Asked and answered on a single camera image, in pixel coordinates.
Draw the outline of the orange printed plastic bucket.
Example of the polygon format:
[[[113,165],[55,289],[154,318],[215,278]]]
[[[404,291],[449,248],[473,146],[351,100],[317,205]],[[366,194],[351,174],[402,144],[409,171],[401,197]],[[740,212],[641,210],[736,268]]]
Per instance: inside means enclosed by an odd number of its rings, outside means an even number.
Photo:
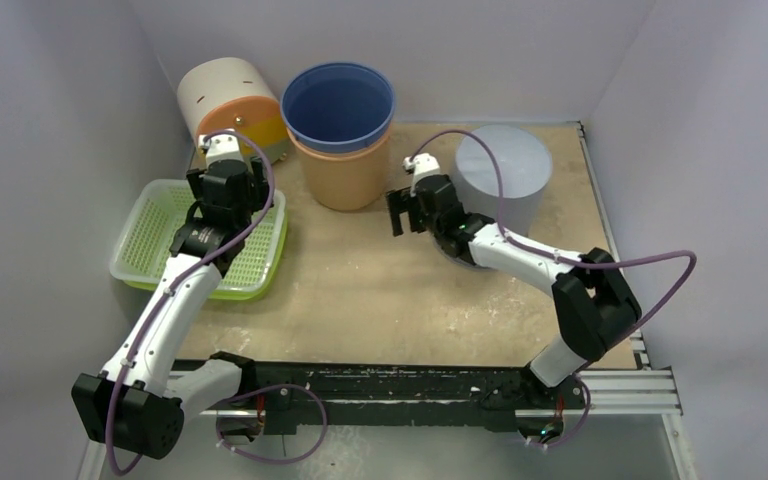
[[[288,133],[313,198],[337,211],[359,210],[380,198],[390,174],[392,130],[393,127],[388,127],[370,146],[348,153],[315,150]]]

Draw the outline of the grey plastic bucket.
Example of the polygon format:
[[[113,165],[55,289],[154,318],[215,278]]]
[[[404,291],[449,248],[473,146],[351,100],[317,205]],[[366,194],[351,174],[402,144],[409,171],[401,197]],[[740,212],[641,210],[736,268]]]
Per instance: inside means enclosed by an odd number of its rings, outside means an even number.
[[[526,237],[553,172],[548,148],[534,134],[518,127],[485,125],[462,138],[452,154],[424,152],[437,171],[447,174],[468,213],[500,221],[508,234]]]

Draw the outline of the blue plastic bucket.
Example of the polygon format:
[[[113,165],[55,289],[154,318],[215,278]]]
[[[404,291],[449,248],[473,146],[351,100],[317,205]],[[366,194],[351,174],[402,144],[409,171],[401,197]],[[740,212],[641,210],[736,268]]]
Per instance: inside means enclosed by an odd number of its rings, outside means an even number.
[[[372,146],[391,125],[393,85],[378,70],[353,62],[331,62],[299,73],[280,99],[291,136],[323,153],[352,153]]]

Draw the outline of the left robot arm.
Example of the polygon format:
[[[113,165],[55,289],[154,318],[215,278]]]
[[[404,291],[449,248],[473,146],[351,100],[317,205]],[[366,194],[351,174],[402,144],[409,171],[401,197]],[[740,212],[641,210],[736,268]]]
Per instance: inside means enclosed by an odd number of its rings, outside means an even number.
[[[197,314],[272,209],[277,195],[267,160],[213,161],[192,169],[194,201],[175,232],[165,269],[148,305],[120,349],[95,375],[81,374],[71,396],[91,440],[105,448],[117,476],[145,457],[162,459],[185,423],[217,403],[244,409],[283,390],[314,402],[328,424],[324,402],[303,385],[268,384],[257,363],[229,352],[173,379],[176,355]]]

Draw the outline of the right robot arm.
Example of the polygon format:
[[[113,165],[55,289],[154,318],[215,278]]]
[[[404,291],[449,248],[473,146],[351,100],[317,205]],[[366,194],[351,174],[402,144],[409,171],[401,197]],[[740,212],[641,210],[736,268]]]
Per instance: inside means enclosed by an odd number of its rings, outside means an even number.
[[[401,234],[399,216],[407,213],[411,230],[429,232],[449,258],[504,272],[553,300],[559,334],[526,365],[521,381],[523,397],[533,406],[556,399],[563,381],[600,360],[642,317],[607,251],[576,252],[571,265],[556,255],[538,255],[540,243],[503,235],[494,219],[466,212],[446,175],[430,175],[389,193],[388,207],[394,235]]]

